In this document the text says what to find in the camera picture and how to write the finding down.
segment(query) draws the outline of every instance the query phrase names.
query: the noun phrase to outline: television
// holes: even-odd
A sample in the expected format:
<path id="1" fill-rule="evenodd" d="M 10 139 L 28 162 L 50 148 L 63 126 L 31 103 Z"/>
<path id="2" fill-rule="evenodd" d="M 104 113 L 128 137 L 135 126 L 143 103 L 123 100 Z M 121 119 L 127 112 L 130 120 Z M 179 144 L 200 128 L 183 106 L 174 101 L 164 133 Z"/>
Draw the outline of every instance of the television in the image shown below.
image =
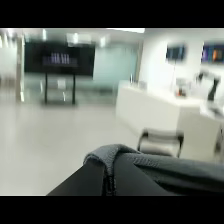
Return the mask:
<path id="1" fill-rule="evenodd" d="M 166 59 L 169 61 L 182 61 L 185 57 L 185 46 L 167 46 Z"/>
<path id="2" fill-rule="evenodd" d="M 94 45 L 69 47 L 57 42 L 26 42 L 24 71 L 61 75 L 93 76 Z"/>
<path id="3" fill-rule="evenodd" d="M 224 43 L 204 44 L 201 56 L 202 63 L 224 63 Z"/>

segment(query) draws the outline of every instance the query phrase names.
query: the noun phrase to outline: white reception desk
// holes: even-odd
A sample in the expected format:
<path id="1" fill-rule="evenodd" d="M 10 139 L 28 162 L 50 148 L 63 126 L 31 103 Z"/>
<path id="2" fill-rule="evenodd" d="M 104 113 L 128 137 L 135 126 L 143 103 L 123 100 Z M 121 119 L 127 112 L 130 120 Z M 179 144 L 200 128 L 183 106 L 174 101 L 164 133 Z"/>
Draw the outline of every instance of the white reception desk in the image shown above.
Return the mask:
<path id="1" fill-rule="evenodd" d="M 141 90 L 135 84 L 121 83 L 116 115 L 139 136 L 144 128 L 183 131 L 180 158 L 213 161 L 220 122 L 200 114 L 203 103 L 200 99 L 177 98 L 168 91 Z"/>

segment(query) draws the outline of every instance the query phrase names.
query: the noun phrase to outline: white wall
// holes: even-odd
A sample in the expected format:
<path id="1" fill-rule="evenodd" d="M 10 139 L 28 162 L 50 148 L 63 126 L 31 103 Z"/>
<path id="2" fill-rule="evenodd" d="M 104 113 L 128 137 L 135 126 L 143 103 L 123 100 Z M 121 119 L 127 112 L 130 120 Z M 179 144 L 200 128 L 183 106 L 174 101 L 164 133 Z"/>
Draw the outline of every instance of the white wall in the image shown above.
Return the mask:
<path id="1" fill-rule="evenodd" d="M 17 48 L 0 48 L 0 76 L 16 77 Z"/>
<path id="2" fill-rule="evenodd" d="M 153 30 L 146 37 L 139 80 L 145 81 L 150 87 L 170 88 L 172 77 L 192 79 L 200 69 L 204 68 L 222 77 L 217 95 L 224 95 L 224 65 L 201 65 L 201 55 L 204 42 L 223 42 L 223 28 L 170 28 Z M 183 62 L 174 64 L 166 61 L 168 44 L 185 43 L 186 58 Z"/>

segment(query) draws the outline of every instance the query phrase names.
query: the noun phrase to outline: white floor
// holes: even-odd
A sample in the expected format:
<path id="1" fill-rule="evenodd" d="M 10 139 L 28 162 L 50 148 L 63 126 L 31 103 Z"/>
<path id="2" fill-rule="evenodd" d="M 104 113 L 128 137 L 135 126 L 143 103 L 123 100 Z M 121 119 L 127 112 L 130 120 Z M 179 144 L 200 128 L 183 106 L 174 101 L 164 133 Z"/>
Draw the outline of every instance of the white floor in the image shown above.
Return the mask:
<path id="1" fill-rule="evenodd" d="M 113 106 L 0 103 L 0 195 L 46 195 L 107 144 L 136 148 L 138 136 Z"/>

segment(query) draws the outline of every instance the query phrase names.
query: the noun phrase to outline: ceiling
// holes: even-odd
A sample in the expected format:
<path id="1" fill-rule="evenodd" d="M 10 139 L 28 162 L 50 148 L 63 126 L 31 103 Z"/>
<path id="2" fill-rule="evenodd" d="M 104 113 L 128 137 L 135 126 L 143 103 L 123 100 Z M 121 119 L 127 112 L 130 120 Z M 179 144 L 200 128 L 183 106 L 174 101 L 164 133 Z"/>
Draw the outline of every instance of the ceiling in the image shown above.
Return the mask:
<path id="1" fill-rule="evenodd" d="M 139 43 L 144 40 L 145 34 L 148 32 L 146 28 L 145 34 L 124 32 L 118 30 L 110 30 L 105 28 L 12 28 L 18 34 L 35 38 L 42 38 L 42 30 L 47 31 L 48 39 L 66 39 L 66 34 L 78 33 L 80 37 L 90 38 L 92 41 L 98 42 L 100 38 L 106 37 L 110 42 L 126 42 Z M 7 32 L 7 28 L 0 28 L 0 31 Z"/>

